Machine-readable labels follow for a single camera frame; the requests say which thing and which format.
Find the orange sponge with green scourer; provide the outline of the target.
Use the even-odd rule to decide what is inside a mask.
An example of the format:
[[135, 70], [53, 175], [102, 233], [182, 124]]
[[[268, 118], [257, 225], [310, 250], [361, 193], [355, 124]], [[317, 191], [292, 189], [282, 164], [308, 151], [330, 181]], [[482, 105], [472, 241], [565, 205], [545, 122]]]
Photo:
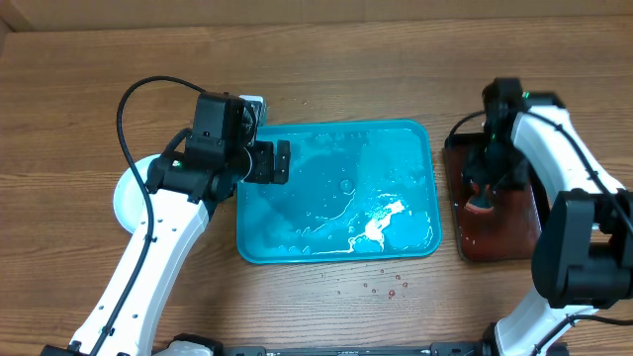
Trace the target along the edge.
[[471, 182], [472, 195], [467, 200], [464, 208], [473, 214], [488, 214], [494, 210], [494, 205], [490, 200], [490, 185], [482, 185], [474, 181]]

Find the light blue plate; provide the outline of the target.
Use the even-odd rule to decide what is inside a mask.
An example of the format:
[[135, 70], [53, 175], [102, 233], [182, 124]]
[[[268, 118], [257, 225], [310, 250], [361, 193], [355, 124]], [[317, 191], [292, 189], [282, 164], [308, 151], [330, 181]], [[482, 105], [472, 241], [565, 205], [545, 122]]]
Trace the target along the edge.
[[123, 173], [115, 187], [113, 211], [119, 225], [133, 234], [145, 211], [145, 202], [130, 168]]

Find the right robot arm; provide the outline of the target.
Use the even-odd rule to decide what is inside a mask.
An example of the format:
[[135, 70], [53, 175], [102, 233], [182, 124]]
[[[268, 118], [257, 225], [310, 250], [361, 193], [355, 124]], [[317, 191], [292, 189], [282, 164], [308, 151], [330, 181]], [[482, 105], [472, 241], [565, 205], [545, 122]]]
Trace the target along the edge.
[[482, 97], [484, 131], [462, 168], [464, 209], [482, 217], [496, 192], [539, 181], [551, 210], [531, 256], [532, 289], [464, 354], [566, 355], [559, 339], [581, 321], [631, 325], [599, 315], [632, 297], [631, 191], [593, 157], [555, 93], [496, 78]]

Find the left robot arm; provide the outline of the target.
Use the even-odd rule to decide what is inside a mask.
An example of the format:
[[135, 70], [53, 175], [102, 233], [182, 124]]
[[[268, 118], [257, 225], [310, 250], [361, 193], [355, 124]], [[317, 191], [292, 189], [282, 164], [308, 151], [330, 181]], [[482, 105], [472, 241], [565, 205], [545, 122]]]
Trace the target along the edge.
[[130, 166], [113, 208], [130, 242], [97, 306], [65, 347], [44, 355], [149, 355], [182, 265], [240, 182], [285, 184], [290, 144], [259, 141], [260, 96], [199, 95], [194, 124]]

